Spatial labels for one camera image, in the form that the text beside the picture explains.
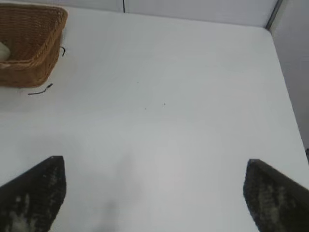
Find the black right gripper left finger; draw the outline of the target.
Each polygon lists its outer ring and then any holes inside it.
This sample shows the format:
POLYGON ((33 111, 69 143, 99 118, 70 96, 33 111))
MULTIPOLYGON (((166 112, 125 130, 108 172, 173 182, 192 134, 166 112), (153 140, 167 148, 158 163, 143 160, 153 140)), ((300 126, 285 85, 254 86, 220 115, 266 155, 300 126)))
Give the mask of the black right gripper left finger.
POLYGON ((51 156, 0 188, 2 232, 48 232, 66 197, 65 162, 51 156))

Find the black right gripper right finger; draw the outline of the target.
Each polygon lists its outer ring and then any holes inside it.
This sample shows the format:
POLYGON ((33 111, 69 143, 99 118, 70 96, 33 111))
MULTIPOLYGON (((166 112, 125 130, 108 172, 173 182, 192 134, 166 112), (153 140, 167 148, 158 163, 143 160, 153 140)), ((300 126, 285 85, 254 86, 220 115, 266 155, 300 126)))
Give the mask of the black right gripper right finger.
POLYGON ((309 230, 309 190, 262 160, 248 160, 243 196, 260 232, 309 230))

